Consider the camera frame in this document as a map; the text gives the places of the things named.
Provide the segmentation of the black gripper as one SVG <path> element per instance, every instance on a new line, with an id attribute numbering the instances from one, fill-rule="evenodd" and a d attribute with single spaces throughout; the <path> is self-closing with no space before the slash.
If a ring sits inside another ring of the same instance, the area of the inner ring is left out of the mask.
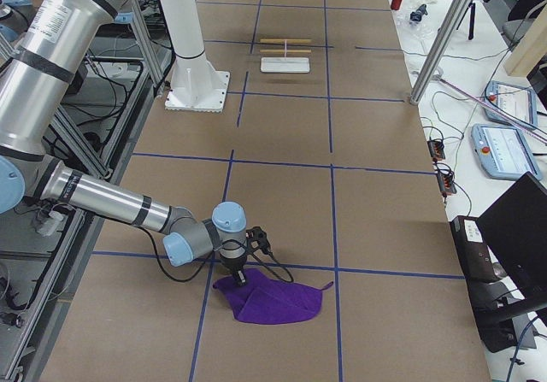
<path id="1" fill-rule="evenodd" d="M 236 239 L 228 239 L 220 248 L 222 264 L 230 271 L 237 287 L 247 284 L 244 265 L 247 262 L 247 245 Z"/>

